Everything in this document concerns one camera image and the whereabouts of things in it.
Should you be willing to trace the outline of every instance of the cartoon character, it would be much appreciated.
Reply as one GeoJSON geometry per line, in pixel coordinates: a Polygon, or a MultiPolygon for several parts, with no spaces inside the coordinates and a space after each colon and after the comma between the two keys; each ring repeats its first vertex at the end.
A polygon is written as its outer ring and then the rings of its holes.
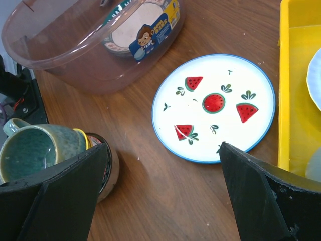
{"type": "Polygon", "coordinates": [[[143,25],[137,34],[138,44],[142,50],[145,50],[146,54],[154,49],[156,42],[152,39],[153,34],[154,30],[148,25],[143,25]]]}

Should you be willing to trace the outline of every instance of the green ceramic mug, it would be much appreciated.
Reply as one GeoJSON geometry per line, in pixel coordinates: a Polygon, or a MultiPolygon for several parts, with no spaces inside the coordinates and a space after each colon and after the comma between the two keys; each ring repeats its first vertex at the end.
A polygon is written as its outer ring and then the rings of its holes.
{"type": "Polygon", "coordinates": [[[51,167],[86,150],[85,137],[60,125],[31,125],[10,119],[8,135],[0,150],[0,184],[23,178],[51,167]]]}

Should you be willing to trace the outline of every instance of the yellow tray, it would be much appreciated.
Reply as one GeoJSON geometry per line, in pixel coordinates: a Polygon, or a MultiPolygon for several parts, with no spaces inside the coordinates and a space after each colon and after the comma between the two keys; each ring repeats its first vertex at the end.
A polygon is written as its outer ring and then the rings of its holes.
{"type": "Polygon", "coordinates": [[[278,166],[305,176],[321,146],[321,112],[310,98],[308,65],[321,48],[321,0],[282,0],[278,166]]]}

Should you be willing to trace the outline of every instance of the watermelon slice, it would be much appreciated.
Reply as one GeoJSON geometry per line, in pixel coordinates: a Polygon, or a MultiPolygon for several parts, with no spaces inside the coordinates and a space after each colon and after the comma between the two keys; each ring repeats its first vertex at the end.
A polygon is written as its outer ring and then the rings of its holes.
{"type": "Polygon", "coordinates": [[[259,111],[259,109],[249,103],[241,103],[236,105],[237,112],[240,115],[241,122],[247,122],[255,113],[259,111]]]}
{"type": "Polygon", "coordinates": [[[194,92],[194,90],[199,86],[203,77],[187,77],[185,79],[185,87],[188,91],[194,92]]]}
{"type": "Polygon", "coordinates": [[[203,109],[209,114],[216,114],[225,106],[225,98],[218,93],[212,93],[203,100],[203,109]]]}
{"type": "Polygon", "coordinates": [[[179,141],[188,139],[190,145],[193,144],[194,141],[198,141],[197,133],[193,133],[194,126],[193,125],[174,125],[177,137],[179,141]]]}

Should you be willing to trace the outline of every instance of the brown wood surface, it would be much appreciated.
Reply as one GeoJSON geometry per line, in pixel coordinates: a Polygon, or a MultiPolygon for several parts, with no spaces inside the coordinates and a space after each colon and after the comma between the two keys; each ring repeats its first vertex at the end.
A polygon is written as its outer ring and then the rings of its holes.
{"type": "MultiPolygon", "coordinates": [[[[185,3],[186,22],[171,48],[148,74],[123,91],[92,97],[48,73],[37,73],[51,123],[101,134],[119,154],[119,180],[97,206],[90,241],[239,240],[221,165],[195,164],[169,152],[154,133],[151,106],[174,69],[212,53],[238,55],[259,65],[278,96],[280,1],[185,3]]],[[[277,120],[278,113],[267,135],[250,151],[273,164],[277,120]]]]}

